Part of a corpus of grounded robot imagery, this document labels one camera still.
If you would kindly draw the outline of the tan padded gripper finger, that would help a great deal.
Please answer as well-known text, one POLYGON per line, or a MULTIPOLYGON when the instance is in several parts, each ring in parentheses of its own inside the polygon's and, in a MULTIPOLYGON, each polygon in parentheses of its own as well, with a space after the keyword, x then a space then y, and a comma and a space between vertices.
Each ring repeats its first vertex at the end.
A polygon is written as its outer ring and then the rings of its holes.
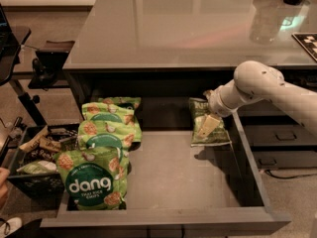
POLYGON ((220 124, 220 118, 214 114, 204 115, 201 119, 201 124, 198 129, 198 136, 205 138, 211 134, 220 124))

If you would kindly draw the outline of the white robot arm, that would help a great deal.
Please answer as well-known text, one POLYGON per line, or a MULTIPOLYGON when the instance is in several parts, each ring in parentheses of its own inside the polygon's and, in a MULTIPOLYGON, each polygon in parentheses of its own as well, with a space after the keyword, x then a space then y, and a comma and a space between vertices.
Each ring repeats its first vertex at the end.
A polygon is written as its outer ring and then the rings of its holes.
POLYGON ((317 93, 284 80, 276 68, 254 60, 239 64, 231 81, 204 92, 209 110, 228 117, 240 107, 266 100, 317 135, 317 93))

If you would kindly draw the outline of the person's hand at edge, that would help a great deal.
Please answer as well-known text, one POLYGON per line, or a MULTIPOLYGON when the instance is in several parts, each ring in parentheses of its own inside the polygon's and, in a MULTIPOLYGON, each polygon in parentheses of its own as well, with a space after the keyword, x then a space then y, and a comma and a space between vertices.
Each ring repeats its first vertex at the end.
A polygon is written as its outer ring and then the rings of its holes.
POLYGON ((7 169, 0 168, 0 209, 4 206, 8 198, 7 177, 9 173, 7 169))

